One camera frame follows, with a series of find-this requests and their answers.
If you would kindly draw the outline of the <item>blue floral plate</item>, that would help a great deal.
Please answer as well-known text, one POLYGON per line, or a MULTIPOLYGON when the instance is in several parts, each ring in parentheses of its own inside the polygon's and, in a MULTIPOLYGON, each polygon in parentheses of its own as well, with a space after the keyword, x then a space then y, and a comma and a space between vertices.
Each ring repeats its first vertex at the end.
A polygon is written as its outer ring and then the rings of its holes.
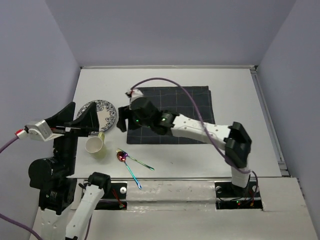
POLYGON ((96 103, 96 112, 99 121, 99 132, 105 132, 113 126, 117 118, 117 110, 109 101, 98 99, 87 102, 80 108, 76 117, 78 118, 93 102, 96 103))

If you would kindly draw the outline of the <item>pale yellow paper cup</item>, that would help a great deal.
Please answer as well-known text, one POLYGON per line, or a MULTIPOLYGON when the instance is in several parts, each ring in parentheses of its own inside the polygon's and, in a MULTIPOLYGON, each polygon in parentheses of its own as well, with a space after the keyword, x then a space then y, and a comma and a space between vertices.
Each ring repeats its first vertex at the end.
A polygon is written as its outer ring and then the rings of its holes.
POLYGON ((102 160, 107 154, 105 134, 100 132, 97 136, 90 137, 85 143, 85 150, 95 159, 102 160))

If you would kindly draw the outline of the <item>dark checked cloth napkin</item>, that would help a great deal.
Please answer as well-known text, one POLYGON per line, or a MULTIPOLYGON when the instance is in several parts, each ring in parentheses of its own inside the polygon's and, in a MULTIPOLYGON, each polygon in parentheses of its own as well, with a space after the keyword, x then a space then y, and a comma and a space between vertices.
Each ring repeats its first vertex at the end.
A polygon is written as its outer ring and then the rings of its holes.
MULTIPOLYGON (((212 95, 208 86, 186 86, 185 89, 196 103, 202 119, 214 124, 215 117, 212 107, 212 95)), ((140 87, 144 97, 150 100, 158 110, 169 110, 186 117, 198 120, 196 110, 186 93, 179 87, 140 87)), ((197 145, 198 140, 185 137, 157 135, 152 130, 142 127, 128 130, 126 143, 129 145, 197 145)))

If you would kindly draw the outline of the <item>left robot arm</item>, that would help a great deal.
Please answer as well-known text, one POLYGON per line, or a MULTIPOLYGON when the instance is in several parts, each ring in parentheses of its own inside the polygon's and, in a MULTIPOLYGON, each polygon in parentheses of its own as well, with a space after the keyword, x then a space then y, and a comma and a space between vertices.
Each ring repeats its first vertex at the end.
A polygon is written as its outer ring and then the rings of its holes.
POLYGON ((92 173, 83 198, 68 220, 77 187, 77 179, 72 175, 78 138, 88 137, 100 127, 95 102, 77 119, 74 119, 75 106, 71 102, 52 117, 32 121, 24 128, 32 140, 53 141, 53 155, 34 160, 28 168, 29 185, 39 190, 43 240, 80 240, 98 202, 111 191, 109 175, 92 173))

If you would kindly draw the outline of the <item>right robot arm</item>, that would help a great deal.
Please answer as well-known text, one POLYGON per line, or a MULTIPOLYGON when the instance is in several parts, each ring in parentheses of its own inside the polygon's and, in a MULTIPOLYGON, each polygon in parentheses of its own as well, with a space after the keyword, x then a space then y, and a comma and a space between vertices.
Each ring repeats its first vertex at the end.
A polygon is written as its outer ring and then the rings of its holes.
POLYGON ((231 192, 235 196, 242 196, 248 191, 251 174, 248 157, 252 140, 241 123, 216 125, 169 110, 160 111, 145 97, 119 107, 118 114, 116 126, 122 132, 146 127, 159 136, 187 138, 212 144, 231 167, 231 192))

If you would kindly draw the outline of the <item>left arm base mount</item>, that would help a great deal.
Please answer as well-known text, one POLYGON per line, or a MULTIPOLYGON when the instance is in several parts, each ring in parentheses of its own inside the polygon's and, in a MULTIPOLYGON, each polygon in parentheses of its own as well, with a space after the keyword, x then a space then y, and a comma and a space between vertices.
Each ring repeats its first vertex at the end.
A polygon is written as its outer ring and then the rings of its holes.
POLYGON ((120 211, 127 209, 126 192, 121 192, 125 186, 114 187, 110 181, 79 183, 82 190, 78 207, 95 210, 120 211))

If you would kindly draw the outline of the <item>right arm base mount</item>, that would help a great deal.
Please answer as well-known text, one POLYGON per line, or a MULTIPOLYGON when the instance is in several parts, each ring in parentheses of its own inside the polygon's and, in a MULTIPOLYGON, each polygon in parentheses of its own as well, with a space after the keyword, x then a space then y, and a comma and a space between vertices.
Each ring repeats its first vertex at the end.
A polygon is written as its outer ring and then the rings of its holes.
POLYGON ((263 209, 255 181, 250 181, 246 188, 235 186, 229 181, 216 182, 215 195, 217 210, 263 209))

